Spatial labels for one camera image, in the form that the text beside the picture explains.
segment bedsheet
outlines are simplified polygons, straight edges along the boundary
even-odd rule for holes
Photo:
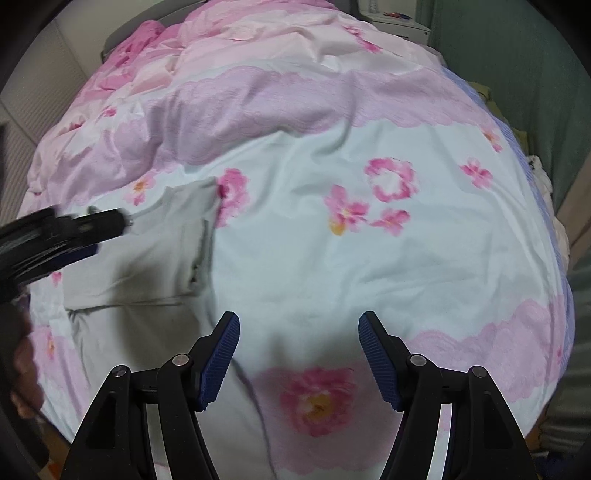
[[[221,478],[379,478],[400,417],[357,339],[365,310],[441,367],[485,366],[529,431],[570,355],[570,289],[511,130],[433,55],[321,0],[147,22],[40,142],[21,213],[138,212],[211,176],[211,281],[191,308],[204,333],[225,310],[242,322],[199,416]],[[44,412],[73,438],[95,391],[61,272],[31,285],[31,317]]]

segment white cabinet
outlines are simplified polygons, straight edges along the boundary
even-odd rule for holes
[[[413,43],[427,45],[431,30],[413,20],[402,20],[380,14],[369,14],[363,12],[380,32],[390,33],[398,37],[410,40]]]
[[[369,12],[369,0],[358,0],[358,2],[362,12]],[[378,10],[398,12],[414,18],[417,11],[417,0],[378,0]]]

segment pink flower print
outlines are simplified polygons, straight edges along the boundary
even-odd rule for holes
[[[51,274],[51,280],[53,281],[53,286],[57,287],[61,281],[61,272],[53,272]]]
[[[360,28],[357,27],[343,27],[347,32],[349,32],[351,35],[353,35],[356,40],[357,43],[359,45],[361,45],[365,50],[371,52],[371,53],[379,53],[382,51],[382,47],[378,47],[377,45],[368,42],[367,40],[364,40],[362,38],[362,33],[363,31]]]
[[[77,130],[82,125],[84,125],[83,121],[71,123],[70,126],[68,127],[68,131],[71,132],[72,130]]]
[[[498,143],[501,139],[499,135],[494,133],[492,130],[483,130],[482,134],[486,137],[486,139],[491,143],[492,148],[495,149],[495,152],[499,153],[503,150],[503,147]]]
[[[413,165],[395,158],[373,158],[364,169],[374,196],[384,203],[412,197],[418,192]]]
[[[428,355],[440,368],[465,372],[482,365],[508,403],[530,398],[536,388],[560,378],[562,361],[555,352],[564,347],[563,296],[544,304],[524,300],[504,320],[479,329],[461,339],[424,330],[406,343],[411,352]]]
[[[357,37],[357,43],[371,53],[380,53],[383,50],[382,47],[378,47],[375,43],[371,43],[360,37]]]
[[[349,368],[312,368],[295,375],[280,404],[299,433],[322,437],[345,427],[351,418],[356,385]]]
[[[103,110],[101,116],[115,116],[116,113],[117,109],[114,106],[108,106]]]
[[[156,180],[154,179],[155,175],[156,172],[150,170],[146,175],[133,184],[131,192],[127,193],[123,199],[128,203],[133,203],[134,206],[144,203],[146,200],[145,191],[156,185]]]
[[[363,202],[348,202],[347,190],[340,185],[333,185],[330,196],[324,197],[324,204],[329,208],[329,227],[335,235],[343,235],[349,228],[358,231],[358,223],[366,222],[365,215],[369,205]]]
[[[359,472],[388,458],[402,415],[383,401],[365,359],[338,369],[271,368],[252,386],[277,469]]]
[[[484,168],[480,168],[480,162],[473,157],[468,158],[467,165],[461,165],[460,168],[469,177],[472,177],[472,184],[478,188],[490,188],[492,182],[492,173]]]
[[[55,353],[56,353],[56,344],[53,341],[53,335],[51,334],[51,332],[47,332],[46,354],[47,354],[47,358],[52,362],[53,362]]]
[[[394,210],[386,208],[381,215],[381,220],[372,222],[371,226],[381,227],[393,236],[400,235],[402,224],[410,220],[410,214],[406,210]]]
[[[217,217],[218,227],[228,224],[228,219],[237,217],[251,201],[246,191],[248,179],[237,168],[227,168],[224,175],[218,178],[219,194],[222,206]]]
[[[353,35],[354,37],[360,37],[362,34],[362,30],[358,27],[351,27],[351,26],[347,26],[347,27],[343,27],[347,32],[349,32],[351,35]]]

